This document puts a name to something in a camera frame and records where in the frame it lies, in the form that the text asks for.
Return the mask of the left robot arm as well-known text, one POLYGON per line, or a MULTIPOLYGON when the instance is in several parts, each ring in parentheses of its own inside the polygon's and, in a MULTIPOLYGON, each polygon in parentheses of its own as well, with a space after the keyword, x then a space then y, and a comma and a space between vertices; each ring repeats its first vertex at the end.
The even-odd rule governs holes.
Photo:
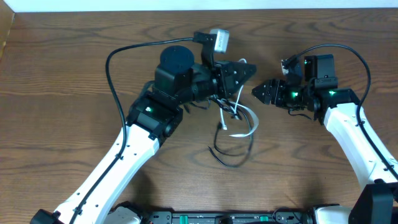
POLYGON ((122 117, 123 126, 111 149, 82 185, 54 212, 40 209, 31 223, 141 223, 131 208, 112 208, 137 171, 160 149, 181 123, 181 105, 235 94, 256 72, 256 66, 213 59, 204 46, 202 63, 181 45, 164 49, 152 90, 142 94, 122 117))

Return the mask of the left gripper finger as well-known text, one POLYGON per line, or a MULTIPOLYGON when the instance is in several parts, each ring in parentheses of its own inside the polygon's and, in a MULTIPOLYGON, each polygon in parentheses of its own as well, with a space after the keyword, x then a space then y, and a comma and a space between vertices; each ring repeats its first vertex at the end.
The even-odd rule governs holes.
POLYGON ((232 62, 228 69, 228 73, 238 83, 246 83, 256 72, 257 67, 254 64, 243 62, 232 62))
POLYGON ((237 78, 229 77, 228 78, 228 96, 233 96, 239 89, 249 80, 248 77, 241 78, 238 80, 237 78))

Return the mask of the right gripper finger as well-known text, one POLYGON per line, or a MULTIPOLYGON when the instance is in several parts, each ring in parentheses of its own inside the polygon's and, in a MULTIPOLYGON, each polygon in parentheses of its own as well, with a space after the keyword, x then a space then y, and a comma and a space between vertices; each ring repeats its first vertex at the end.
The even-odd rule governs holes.
POLYGON ((254 87, 252 89, 252 92, 268 92, 271 90, 274 82, 275 82, 275 79, 266 80, 263 83, 261 83, 260 85, 254 87))
POLYGON ((271 87, 269 86, 257 86, 253 88, 252 95, 266 105, 271 103, 271 87))

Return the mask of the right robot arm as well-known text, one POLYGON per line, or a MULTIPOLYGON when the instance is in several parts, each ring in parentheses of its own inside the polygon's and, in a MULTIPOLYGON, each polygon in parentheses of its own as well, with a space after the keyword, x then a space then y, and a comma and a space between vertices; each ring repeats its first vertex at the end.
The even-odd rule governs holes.
POLYGON ((315 205, 300 223, 397 223, 397 160, 371 127, 360 100, 350 88, 338 88, 334 58, 313 55, 282 64, 285 80, 271 79, 252 89, 262 103, 303 110, 326 127, 344 151, 361 187, 353 208, 315 205))

